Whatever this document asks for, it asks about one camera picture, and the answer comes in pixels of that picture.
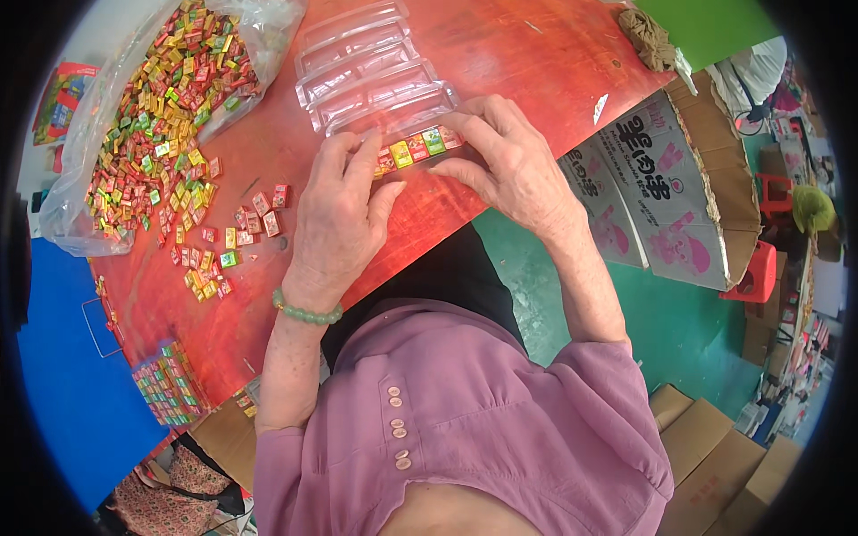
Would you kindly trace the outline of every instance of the brown crumpled paper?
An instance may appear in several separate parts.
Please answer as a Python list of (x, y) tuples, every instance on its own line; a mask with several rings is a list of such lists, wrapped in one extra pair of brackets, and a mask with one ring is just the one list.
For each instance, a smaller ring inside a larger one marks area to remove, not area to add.
[(638, 52), (644, 65), (656, 73), (674, 70), (676, 49), (668, 41), (668, 32), (640, 9), (619, 14), (619, 27)]

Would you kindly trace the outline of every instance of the woman's right hand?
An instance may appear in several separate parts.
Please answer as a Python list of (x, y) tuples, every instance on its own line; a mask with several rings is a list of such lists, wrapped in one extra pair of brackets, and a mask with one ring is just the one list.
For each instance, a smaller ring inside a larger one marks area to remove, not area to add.
[(513, 101), (500, 95), (477, 97), (439, 122), (461, 134), (491, 171), (470, 160), (450, 158), (430, 173), (457, 178), (486, 204), (543, 239), (583, 210), (545, 137)]

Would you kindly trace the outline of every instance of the purple blouse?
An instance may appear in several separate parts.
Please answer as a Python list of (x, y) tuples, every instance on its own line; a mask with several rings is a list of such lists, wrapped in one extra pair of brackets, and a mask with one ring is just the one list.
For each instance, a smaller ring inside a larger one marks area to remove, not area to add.
[(306, 430), (257, 439), (260, 534), (376, 534), (409, 482), (477, 488), (545, 535), (655, 533), (674, 481), (627, 344), (545, 369), (483, 316), (407, 303), (349, 339)]

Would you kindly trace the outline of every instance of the woman's left hand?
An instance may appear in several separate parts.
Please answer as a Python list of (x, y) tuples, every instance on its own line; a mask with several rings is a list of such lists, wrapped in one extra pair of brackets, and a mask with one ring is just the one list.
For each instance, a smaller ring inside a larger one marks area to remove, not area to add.
[(406, 184), (385, 184), (370, 198), (380, 148), (378, 132), (363, 143), (342, 133), (322, 144), (298, 203), (294, 255), (283, 278), (287, 304), (333, 310), (387, 240), (387, 219)]

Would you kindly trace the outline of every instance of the plastic bag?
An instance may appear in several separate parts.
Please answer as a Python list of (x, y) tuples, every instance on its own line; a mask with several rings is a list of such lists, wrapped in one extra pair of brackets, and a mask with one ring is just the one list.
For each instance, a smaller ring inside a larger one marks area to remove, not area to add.
[[(259, 93), (234, 110), (221, 106), (197, 135), (202, 145), (252, 110), (265, 95), (283, 63), (283, 56), (304, 18), (308, 0), (208, 0), (206, 8), (219, 15), (237, 15), (239, 36), (245, 42), (251, 66), (257, 73)], [(63, 150), (63, 173), (39, 211), (42, 237), (73, 256), (108, 256), (128, 253), (134, 232), (117, 242), (93, 229), (84, 199), (92, 181), (101, 143), (110, 129), (125, 85), (146, 57), (148, 48), (180, 0), (161, 0), (158, 9), (130, 36), (116, 56), (108, 59), (83, 96), (71, 119)]]

